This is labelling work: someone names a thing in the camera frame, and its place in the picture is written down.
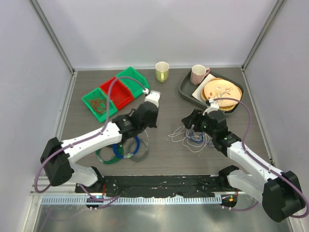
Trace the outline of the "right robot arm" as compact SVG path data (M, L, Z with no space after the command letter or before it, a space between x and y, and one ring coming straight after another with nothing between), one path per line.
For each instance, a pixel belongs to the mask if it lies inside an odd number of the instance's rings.
M298 177L291 171L283 172L270 165L252 152L243 141L229 131L222 112L204 113L195 109L182 119L187 129L203 132L212 138L214 147L240 164L248 171L226 168L218 178L218 185L224 191L236 188L256 199L266 214L275 222L281 222L302 209L307 209Z

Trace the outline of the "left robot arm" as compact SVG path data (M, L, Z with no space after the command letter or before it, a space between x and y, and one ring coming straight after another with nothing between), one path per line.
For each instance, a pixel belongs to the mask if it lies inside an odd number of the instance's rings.
M50 185L71 181L93 193L99 192L103 181L97 169L78 165L77 161L100 148L134 138L147 127L155 128L158 112L158 101L145 100L132 114L119 115L104 128L65 141L50 139L40 158Z

